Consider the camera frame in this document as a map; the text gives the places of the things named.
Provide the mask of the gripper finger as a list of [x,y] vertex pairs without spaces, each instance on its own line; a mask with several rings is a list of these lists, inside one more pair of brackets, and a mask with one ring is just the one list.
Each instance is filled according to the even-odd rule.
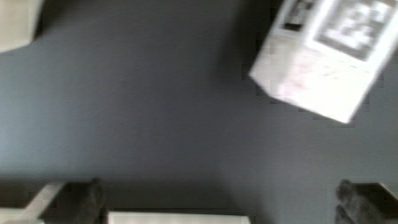
[[343,179],[336,198],[335,224],[398,224],[398,195],[382,183]]

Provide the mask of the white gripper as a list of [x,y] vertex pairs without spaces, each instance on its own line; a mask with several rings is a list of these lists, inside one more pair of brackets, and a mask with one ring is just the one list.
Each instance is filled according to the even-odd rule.
[[251,220],[239,215],[109,213],[102,180],[93,179],[50,182],[24,208],[0,207],[0,224],[251,224]]

